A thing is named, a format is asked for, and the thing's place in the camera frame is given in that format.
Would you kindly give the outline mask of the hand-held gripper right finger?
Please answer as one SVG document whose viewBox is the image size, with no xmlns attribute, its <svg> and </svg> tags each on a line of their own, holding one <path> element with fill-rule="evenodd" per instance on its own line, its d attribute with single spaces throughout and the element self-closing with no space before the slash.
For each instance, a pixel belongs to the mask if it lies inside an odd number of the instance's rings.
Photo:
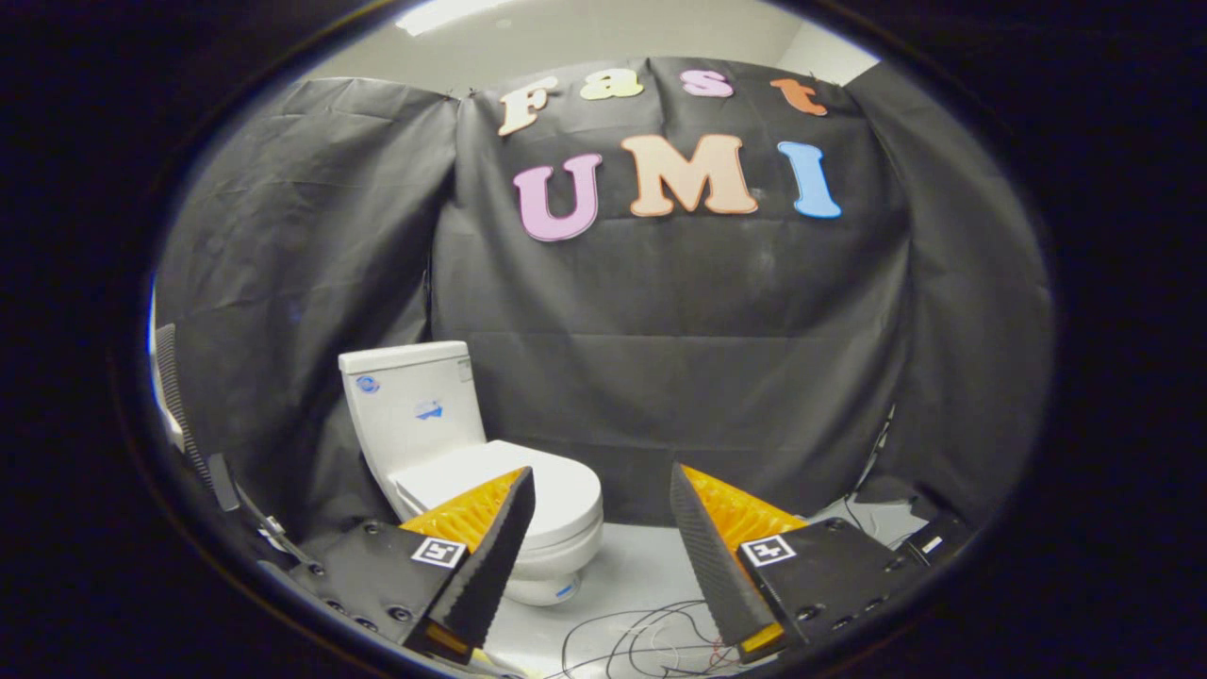
<svg viewBox="0 0 1207 679">
<path fill-rule="evenodd" d="M 721 644 L 745 663 L 849 639 L 928 569 L 844 519 L 804 521 L 682 464 L 670 505 Z"/>
</svg>

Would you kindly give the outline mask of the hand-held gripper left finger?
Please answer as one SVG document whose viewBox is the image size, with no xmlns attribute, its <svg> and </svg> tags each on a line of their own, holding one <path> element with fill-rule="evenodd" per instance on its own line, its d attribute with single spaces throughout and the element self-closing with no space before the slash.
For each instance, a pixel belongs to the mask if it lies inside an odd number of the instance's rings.
<svg viewBox="0 0 1207 679">
<path fill-rule="evenodd" d="M 486 645 L 535 508 L 533 470 L 520 467 L 406 523 L 358 523 L 288 580 L 383 640 L 467 665 Z"/>
</svg>

